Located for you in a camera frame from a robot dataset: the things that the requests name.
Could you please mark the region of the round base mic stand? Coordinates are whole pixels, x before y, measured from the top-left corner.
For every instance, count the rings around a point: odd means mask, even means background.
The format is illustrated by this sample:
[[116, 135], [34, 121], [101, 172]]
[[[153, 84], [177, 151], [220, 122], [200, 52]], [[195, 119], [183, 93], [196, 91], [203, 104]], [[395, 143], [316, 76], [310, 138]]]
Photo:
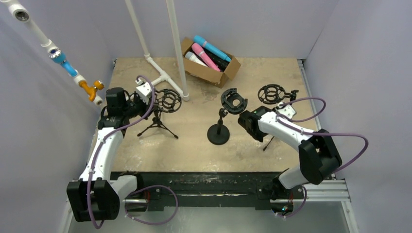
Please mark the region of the round base mic stand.
[[228, 114], [239, 115], [244, 112], [248, 99], [243, 98], [237, 91], [237, 88], [230, 88], [221, 95], [222, 108], [219, 110], [219, 120], [217, 124], [209, 127], [207, 138], [214, 145], [223, 145], [230, 138], [229, 129], [223, 124], [223, 118]]

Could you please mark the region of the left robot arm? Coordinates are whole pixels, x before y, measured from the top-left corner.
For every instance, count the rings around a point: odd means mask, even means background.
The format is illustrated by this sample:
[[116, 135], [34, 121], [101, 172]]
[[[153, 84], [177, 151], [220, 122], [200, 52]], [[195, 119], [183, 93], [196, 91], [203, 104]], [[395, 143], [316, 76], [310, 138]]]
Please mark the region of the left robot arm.
[[108, 89], [106, 106], [98, 121], [97, 141], [92, 155], [77, 181], [67, 185], [67, 196], [78, 222], [114, 220], [120, 203], [137, 189], [137, 177], [125, 175], [110, 181], [112, 165], [130, 120], [147, 118], [154, 107], [153, 88], [144, 84], [129, 94], [121, 87]]

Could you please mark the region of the cardboard box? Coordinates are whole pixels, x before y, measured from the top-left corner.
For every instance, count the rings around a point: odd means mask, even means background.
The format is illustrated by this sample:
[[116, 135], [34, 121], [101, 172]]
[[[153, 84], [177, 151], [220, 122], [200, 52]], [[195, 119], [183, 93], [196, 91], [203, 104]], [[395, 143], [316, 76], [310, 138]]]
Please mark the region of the cardboard box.
[[185, 37], [181, 41], [181, 52], [183, 56], [184, 70], [187, 74], [197, 77], [207, 83], [223, 88], [228, 80], [234, 80], [241, 65], [232, 54], [228, 54], [230, 62], [221, 59], [213, 60], [210, 52], [204, 49], [204, 53], [198, 56], [193, 48], [195, 42]]

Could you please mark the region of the blue microphone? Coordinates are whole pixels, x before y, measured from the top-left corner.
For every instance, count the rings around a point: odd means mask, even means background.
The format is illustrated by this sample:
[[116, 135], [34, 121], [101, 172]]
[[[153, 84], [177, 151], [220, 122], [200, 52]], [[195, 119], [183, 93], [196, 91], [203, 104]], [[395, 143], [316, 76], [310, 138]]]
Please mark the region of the blue microphone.
[[218, 49], [214, 45], [210, 44], [203, 37], [201, 37], [199, 35], [195, 35], [194, 38], [193, 38], [193, 41], [195, 43], [199, 44], [201, 47], [207, 49], [212, 54], [214, 54], [217, 57], [221, 58], [222, 60], [227, 61], [227, 62], [231, 62], [231, 58], [226, 53], [224, 53], [223, 51], [221, 51], [220, 49]]

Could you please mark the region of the overhead pipe with fittings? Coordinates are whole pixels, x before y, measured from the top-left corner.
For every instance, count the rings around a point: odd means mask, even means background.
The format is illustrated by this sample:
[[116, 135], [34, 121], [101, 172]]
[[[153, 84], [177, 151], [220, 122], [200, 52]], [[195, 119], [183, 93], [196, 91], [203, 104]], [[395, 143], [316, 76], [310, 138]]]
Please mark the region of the overhead pipe with fittings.
[[92, 85], [88, 85], [86, 79], [70, 64], [66, 54], [43, 33], [32, 19], [29, 11], [18, 0], [2, 0], [1, 3], [7, 7], [8, 12], [14, 19], [23, 23], [36, 36], [41, 47], [46, 50], [48, 57], [60, 65], [73, 78], [74, 82], [86, 92], [89, 101], [97, 106], [101, 106], [103, 99], [97, 92], [104, 89], [102, 81], [96, 80]]

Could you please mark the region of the tripod mic stand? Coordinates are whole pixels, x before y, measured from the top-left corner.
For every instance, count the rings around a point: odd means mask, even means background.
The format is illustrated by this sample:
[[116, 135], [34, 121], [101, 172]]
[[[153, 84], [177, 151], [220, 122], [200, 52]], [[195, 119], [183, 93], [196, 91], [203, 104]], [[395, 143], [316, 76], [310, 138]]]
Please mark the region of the tripod mic stand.
[[154, 117], [152, 118], [152, 124], [149, 125], [145, 130], [138, 133], [137, 137], [142, 136], [143, 133], [150, 128], [161, 128], [167, 130], [174, 136], [174, 138], [178, 139], [179, 137], [163, 124], [161, 120], [161, 114], [170, 114], [177, 112], [180, 109], [181, 105], [182, 99], [175, 90], [168, 88], [155, 90], [154, 106], [152, 111], [149, 113], [149, 115], [154, 113]]
[[257, 115], [257, 132], [256, 141], [263, 142], [268, 135], [280, 139], [287, 145], [296, 149], [299, 145], [298, 135], [295, 131], [289, 128], [292, 125], [292, 119], [285, 119], [274, 111], [274, 108], [280, 102], [283, 105], [291, 104], [291, 101], [296, 100], [298, 90], [287, 92], [278, 84], [267, 84], [258, 91], [258, 99], [263, 106], [258, 107], [253, 111]]

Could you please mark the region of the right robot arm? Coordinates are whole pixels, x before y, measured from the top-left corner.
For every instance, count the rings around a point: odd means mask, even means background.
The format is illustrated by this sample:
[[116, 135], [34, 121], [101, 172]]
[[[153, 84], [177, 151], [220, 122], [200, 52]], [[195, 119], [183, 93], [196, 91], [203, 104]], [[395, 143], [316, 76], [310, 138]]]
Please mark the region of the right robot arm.
[[326, 130], [313, 131], [299, 127], [278, 111], [264, 106], [251, 112], [244, 111], [238, 123], [256, 141], [262, 142], [265, 136], [271, 135], [298, 152], [299, 165], [288, 168], [274, 179], [279, 188], [320, 184], [342, 165], [332, 136]]

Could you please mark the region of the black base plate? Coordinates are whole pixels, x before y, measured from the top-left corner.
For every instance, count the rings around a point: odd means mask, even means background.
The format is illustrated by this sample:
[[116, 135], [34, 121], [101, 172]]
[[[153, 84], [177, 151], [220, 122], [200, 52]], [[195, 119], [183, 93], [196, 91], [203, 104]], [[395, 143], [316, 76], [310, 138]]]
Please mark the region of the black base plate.
[[304, 197], [303, 187], [276, 191], [278, 172], [112, 172], [111, 181], [134, 175], [137, 188], [123, 203], [135, 211], [163, 211], [165, 207], [232, 207], [275, 209], [290, 213]]

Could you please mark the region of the pink microphone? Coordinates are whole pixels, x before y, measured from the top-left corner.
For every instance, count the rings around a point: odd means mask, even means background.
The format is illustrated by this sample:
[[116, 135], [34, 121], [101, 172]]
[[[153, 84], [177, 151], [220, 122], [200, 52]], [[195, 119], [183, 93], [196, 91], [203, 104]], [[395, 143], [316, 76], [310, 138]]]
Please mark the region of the pink microphone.
[[209, 68], [220, 72], [220, 69], [212, 62], [209, 56], [205, 53], [203, 47], [201, 47], [198, 43], [193, 43], [191, 45], [191, 48]]

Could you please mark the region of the white PVC pipe frame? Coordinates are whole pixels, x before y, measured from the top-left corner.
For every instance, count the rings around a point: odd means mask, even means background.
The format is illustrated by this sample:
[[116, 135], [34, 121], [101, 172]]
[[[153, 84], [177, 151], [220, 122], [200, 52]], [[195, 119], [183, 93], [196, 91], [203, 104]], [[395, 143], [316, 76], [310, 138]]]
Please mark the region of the white PVC pipe frame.
[[144, 75], [156, 89], [169, 88], [189, 100], [177, 17], [172, 0], [106, 0], [100, 7], [99, 31], [113, 58], [107, 88], [134, 92]]

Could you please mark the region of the white microphone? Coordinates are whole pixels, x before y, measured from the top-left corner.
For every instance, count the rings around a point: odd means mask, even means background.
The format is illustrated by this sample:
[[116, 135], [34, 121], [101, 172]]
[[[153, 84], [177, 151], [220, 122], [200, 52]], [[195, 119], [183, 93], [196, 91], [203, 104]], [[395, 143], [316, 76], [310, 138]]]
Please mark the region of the white microphone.
[[190, 61], [192, 61], [192, 62], [195, 62], [195, 63], [198, 63], [198, 64], [200, 64], [200, 65], [202, 65], [202, 66], [207, 67], [207, 65], [206, 65], [200, 58], [198, 58], [198, 56], [197, 56], [195, 53], [193, 53], [193, 52], [191, 52], [191, 51], [188, 51], [188, 52], [185, 54], [185, 58], [188, 59], [188, 60], [190, 60]]

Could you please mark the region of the black glitter microphone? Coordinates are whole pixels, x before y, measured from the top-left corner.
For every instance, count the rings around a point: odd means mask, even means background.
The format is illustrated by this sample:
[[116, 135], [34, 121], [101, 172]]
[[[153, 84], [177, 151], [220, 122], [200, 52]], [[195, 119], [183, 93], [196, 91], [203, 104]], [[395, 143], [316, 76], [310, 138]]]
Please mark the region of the black glitter microphone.
[[224, 72], [226, 70], [227, 66], [229, 65], [228, 61], [223, 60], [222, 58], [208, 51], [207, 49], [204, 49], [204, 51], [212, 60], [212, 62], [220, 69], [221, 72]]

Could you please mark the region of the aluminium rail frame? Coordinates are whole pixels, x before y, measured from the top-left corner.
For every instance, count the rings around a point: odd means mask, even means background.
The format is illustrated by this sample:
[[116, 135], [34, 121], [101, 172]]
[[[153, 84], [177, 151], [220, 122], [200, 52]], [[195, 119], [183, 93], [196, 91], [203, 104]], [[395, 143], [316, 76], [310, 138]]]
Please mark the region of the aluminium rail frame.
[[[140, 83], [148, 83], [150, 85], [150, 87], [153, 88], [153, 92], [155, 94], [156, 89], [149, 82], [149, 80], [147, 78], [145, 78], [143, 76], [138, 76], [137, 79], [136, 79], [136, 82], [137, 82], [137, 85], [140, 84]], [[295, 102], [298, 102], [297, 98], [296, 98], [296, 100], [291, 101], [291, 104], [293, 104]], [[292, 119], [291, 122], [297, 125], [296, 120]], [[342, 163], [342, 165], [337, 170], [340, 170], [343, 167], [344, 167], [344, 164]], [[311, 183], [302, 184], [301, 186], [303, 187], [304, 197], [301, 201], [302, 202], [306, 202], [306, 201], [309, 201], [309, 200], [310, 201], [341, 201], [341, 202], [349, 201], [350, 200], [349, 194], [348, 194], [347, 188], [344, 187], [343, 181], [330, 180], [329, 176], [325, 177], [325, 179], [320, 184], [311, 184]], [[130, 194], [141, 193], [141, 192], [143, 192], [147, 189], [148, 189], [147, 187], [143, 188], [143, 189], [138, 189], [137, 188], [135, 191], [133, 191]], [[283, 189], [283, 188], [279, 188], [277, 186], [275, 188], [275, 190], [276, 191], [287, 191], [287, 190], [291, 190], [291, 189]], [[274, 214], [276, 216], [279, 216], [283, 219], [286, 219], [286, 218], [289, 218], [289, 217], [292, 217], [293, 215], [295, 215], [298, 210], [296, 208], [294, 208], [290, 213], [285, 213], [285, 212], [281, 213], [281, 212], [276, 211], [275, 209], [272, 209], [272, 211], [274, 212]], [[70, 224], [73, 220], [75, 220], [75, 218], [74, 218], [73, 212], [71, 210], [71, 206], [70, 206], [69, 216], [67, 217], [67, 220], [66, 220], [64, 226], [61, 229], [61, 232], [63, 232], [63, 233], [68, 232], [68, 230], [70, 228]], [[99, 229], [99, 228], [101, 228], [101, 226], [103, 225], [103, 223], [105, 221], [98, 221], [97, 224], [93, 224], [93, 225], [97, 229]]]

